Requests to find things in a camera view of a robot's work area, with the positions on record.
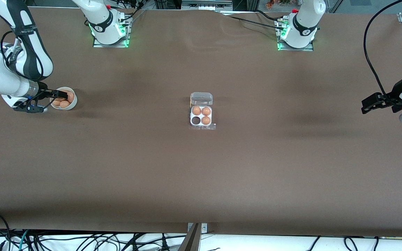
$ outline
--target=egg carton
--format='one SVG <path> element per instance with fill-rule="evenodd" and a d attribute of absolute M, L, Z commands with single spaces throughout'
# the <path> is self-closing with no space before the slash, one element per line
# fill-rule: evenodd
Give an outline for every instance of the egg carton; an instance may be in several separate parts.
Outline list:
<path fill-rule="evenodd" d="M 195 105 L 190 108 L 190 124 L 194 127 L 209 127 L 212 124 L 212 108 Z"/>

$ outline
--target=brown egg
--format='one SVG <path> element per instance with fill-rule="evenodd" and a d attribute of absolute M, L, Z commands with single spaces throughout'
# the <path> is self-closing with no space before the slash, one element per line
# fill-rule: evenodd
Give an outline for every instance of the brown egg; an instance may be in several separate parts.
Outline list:
<path fill-rule="evenodd" d="M 209 124 L 210 123 L 210 118 L 208 116 L 204 117 L 201 119 L 201 123 L 203 124 Z"/>
<path fill-rule="evenodd" d="M 61 108 L 68 107 L 69 105 L 70 105 L 70 103 L 68 101 L 66 101 L 66 100 L 63 100 L 63 101 L 60 102 L 60 107 Z"/>
<path fill-rule="evenodd" d="M 203 114 L 204 116 L 209 116 L 209 115 L 210 115 L 210 108 L 209 108 L 209 107 L 204 107 L 204 108 L 202 109 L 202 114 Z"/>
<path fill-rule="evenodd" d="M 192 113 L 195 114 L 196 116 L 201 114 L 201 108 L 199 106 L 194 106 L 192 108 Z"/>
<path fill-rule="evenodd" d="M 53 105 L 55 106 L 60 106 L 60 100 L 54 100 L 54 102 L 52 102 Z"/>
<path fill-rule="evenodd" d="M 69 101 L 69 103 L 72 103 L 74 101 L 74 93 L 73 92 L 67 92 L 67 100 Z"/>

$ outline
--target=egg carton lid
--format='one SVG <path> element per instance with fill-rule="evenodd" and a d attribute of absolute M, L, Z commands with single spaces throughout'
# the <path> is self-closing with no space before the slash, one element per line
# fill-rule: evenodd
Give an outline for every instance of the egg carton lid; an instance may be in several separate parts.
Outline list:
<path fill-rule="evenodd" d="M 214 96 L 210 92 L 193 92 L 190 94 L 190 106 L 192 105 L 212 105 Z"/>

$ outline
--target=teal cable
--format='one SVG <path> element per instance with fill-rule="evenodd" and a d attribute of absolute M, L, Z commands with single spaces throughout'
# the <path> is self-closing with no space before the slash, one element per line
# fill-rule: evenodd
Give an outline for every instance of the teal cable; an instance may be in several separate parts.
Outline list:
<path fill-rule="evenodd" d="M 21 241 L 20 241 L 20 246 L 18 247 L 18 251 L 21 251 L 21 250 L 23 249 L 23 248 L 22 248 L 22 246 L 23 246 L 23 241 L 24 241 L 24 239 L 26 238 L 27 231 L 29 231 L 29 229 L 27 229 L 27 230 L 24 232 L 23 236 L 21 236 Z"/>

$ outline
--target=egg tray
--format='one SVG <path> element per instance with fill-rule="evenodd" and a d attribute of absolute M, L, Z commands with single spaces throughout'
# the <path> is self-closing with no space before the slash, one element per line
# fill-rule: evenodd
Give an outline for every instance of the egg tray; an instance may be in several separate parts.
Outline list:
<path fill-rule="evenodd" d="M 209 124 L 203 124 L 203 123 L 202 123 L 202 119 L 205 117 L 205 116 L 202 114 L 202 112 L 201 112 L 201 114 L 199 114 L 199 115 L 193 114 L 193 108 L 195 108 L 195 107 L 199 107 L 199 108 L 201 109 L 201 111 L 202 111 L 203 108 L 205 108 L 205 107 L 207 107 L 207 108 L 210 109 L 210 114 L 207 116 L 207 117 L 210 119 Z M 195 123 L 194 123 L 194 122 L 196 122 L 196 121 L 194 121 L 194 118 L 199 118 L 200 121 L 199 121 L 198 124 L 195 124 Z M 211 124 L 212 124 L 212 108 L 211 108 L 210 106 L 200 106 L 200 105 L 192 106 L 192 107 L 190 108 L 190 124 L 191 124 L 193 127 L 210 127 Z"/>

